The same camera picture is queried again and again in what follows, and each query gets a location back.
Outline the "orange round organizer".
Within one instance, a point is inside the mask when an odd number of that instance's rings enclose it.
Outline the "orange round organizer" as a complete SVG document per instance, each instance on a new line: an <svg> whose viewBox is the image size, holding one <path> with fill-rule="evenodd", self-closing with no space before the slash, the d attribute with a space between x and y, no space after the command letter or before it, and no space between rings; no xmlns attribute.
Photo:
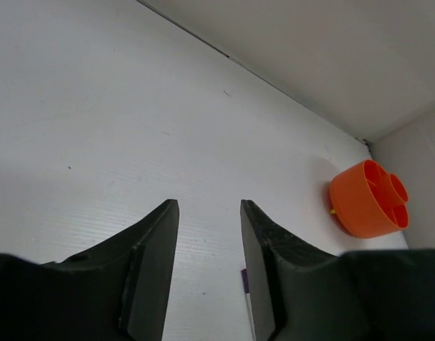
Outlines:
<svg viewBox="0 0 435 341"><path fill-rule="evenodd" d="M401 232L409 226L409 196L402 181L374 160L339 173L328 187L331 214L360 239Z"/></svg>

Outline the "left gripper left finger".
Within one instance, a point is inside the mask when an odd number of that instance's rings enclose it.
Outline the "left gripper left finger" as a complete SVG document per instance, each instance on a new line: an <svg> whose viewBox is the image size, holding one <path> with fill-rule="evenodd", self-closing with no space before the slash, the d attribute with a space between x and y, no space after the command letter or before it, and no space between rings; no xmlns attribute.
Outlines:
<svg viewBox="0 0 435 341"><path fill-rule="evenodd" d="M166 200L60 263L0 254L0 340L160 340L178 226Z"/></svg>

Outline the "purple-capped white marker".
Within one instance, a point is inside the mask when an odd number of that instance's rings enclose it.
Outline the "purple-capped white marker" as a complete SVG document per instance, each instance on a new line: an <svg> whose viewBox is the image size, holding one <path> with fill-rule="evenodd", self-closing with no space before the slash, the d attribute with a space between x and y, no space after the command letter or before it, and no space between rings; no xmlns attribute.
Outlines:
<svg viewBox="0 0 435 341"><path fill-rule="evenodd" d="M245 302L246 302L247 313L248 313L248 317L249 317L249 326L250 326L250 330L252 333L252 340L255 341L256 335L255 335L255 329L254 329L252 305L251 305L250 294L249 294L249 283L248 283L248 277L247 277L247 270L246 269L241 270L240 274L242 277L243 290L245 292Z"/></svg>

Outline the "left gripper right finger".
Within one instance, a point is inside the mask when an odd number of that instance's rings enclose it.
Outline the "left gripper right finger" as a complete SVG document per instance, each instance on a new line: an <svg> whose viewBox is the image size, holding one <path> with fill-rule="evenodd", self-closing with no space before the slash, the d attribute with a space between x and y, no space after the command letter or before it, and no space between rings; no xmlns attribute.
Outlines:
<svg viewBox="0 0 435 341"><path fill-rule="evenodd" d="M334 256L240 206L258 340L435 340L435 249Z"/></svg>

